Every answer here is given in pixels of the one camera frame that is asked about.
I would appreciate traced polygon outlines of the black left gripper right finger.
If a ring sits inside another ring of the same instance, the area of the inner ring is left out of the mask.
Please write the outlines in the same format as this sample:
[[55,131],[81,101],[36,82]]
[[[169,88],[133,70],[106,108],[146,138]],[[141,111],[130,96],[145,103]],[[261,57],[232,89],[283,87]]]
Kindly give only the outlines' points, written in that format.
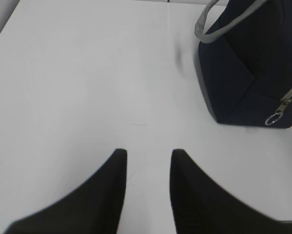
[[178,234],[292,234],[212,180],[183,149],[172,152],[170,202]]

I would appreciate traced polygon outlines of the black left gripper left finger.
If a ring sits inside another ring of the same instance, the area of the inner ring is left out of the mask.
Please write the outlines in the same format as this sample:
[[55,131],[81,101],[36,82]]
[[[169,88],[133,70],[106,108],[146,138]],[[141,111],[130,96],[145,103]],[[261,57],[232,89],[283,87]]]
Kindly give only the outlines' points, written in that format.
[[13,222],[7,234],[115,234],[125,200],[127,151],[116,149],[82,185],[49,207]]

